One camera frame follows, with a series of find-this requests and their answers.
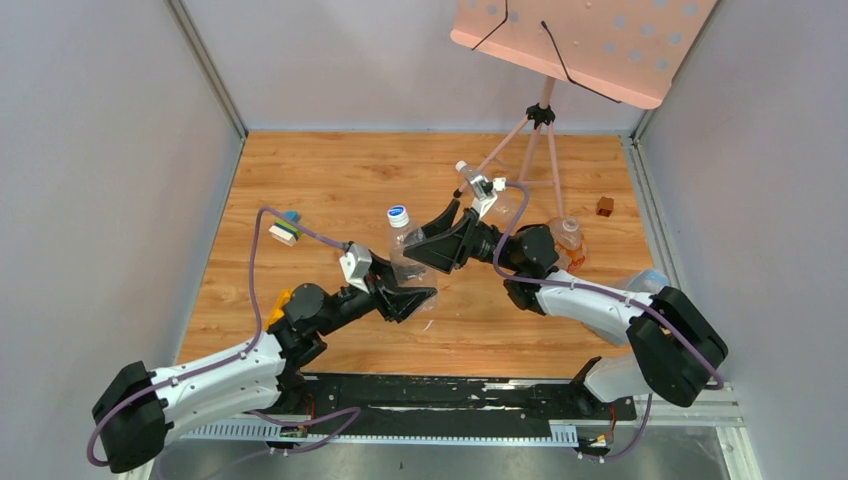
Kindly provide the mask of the white blue bottle cap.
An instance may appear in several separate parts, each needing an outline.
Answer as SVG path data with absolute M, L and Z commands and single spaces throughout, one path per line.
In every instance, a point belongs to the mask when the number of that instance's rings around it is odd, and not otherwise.
M 404 205 L 394 205 L 387 210 L 387 219 L 389 225 L 393 229 L 402 229 L 407 227 L 411 218 L 407 208 Z

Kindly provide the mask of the orange label plastic bottle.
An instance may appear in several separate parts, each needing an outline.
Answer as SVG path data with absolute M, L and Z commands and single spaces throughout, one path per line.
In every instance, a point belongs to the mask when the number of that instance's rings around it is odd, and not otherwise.
M 555 218 L 549 222 L 549 227 L 558 255 L 556 266 L 574 274 L 586 263 L 588 256 L 578 219 L 574 216 Z

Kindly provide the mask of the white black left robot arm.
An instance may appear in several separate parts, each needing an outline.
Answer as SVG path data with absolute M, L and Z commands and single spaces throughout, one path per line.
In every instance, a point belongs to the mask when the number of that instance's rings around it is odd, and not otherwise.
M 432 286 L 398 284 L 380 257 L 360 280 L 334 294 L 301 284 L 260 333 L 199 360 L 153 370 L 136 361 L 121 368 L 92 408 L 89 462 L 124 473 L 200 426 L 272 406 L 296 412 L 307 390 L 300 370 L 326 350 L 325 336 L 371 312 L 403 322 L 438 293 Z

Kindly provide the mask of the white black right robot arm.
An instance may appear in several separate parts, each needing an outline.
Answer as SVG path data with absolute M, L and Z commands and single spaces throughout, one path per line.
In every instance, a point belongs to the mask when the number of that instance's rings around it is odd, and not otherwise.
M 558 254 L 546 224 L 505 234 L 458 200 L 423 228 L 405 257 L 449 274 L 474 259 L 494 266 L 509 298 L 521 310 L 577 320 L 631 351 L 588 361 L 571 390 L 571 403 L 596 417 L 611 402 L 655 394 L 689 407 L 705 389 L 718 390 L 718 368 L 729 348 L 690 298 L 673 286 L 633 292 L 579 279 L 557 267 Z

